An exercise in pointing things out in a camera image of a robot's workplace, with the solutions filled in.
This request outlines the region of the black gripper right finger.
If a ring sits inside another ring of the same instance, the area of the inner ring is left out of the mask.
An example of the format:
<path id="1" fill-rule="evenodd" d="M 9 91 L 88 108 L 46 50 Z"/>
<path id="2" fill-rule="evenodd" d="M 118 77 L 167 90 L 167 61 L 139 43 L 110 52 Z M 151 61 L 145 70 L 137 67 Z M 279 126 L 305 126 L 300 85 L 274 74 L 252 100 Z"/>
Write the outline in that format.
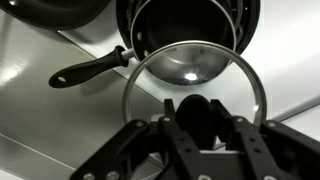
<path id="1" fill-rule="evenodd" d="M 253 122 L 231 115 L 218 100 L 211 104 L 227 150 L 209 157 L 213 180 L 320 180 L 320 142 L 268 120 L 264 101 Z"/>

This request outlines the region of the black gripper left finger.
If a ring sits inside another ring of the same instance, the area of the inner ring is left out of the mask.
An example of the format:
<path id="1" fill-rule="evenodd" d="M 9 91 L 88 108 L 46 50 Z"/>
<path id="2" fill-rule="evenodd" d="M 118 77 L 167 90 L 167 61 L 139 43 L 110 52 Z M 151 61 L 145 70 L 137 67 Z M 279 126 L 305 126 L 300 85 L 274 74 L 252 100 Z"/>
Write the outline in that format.
<path id="1" fill-rule="evenodd" d="M 174 119 L 173 101 L 164 101 L 165 115 L 157 122 L 133 120 L 83 163 L 70 180 L 130 180 L 151 153 L 159 152 L 165 164 L 156 180 L 197 180 L 191 165 L 199 156 L 191 137 Z"/>

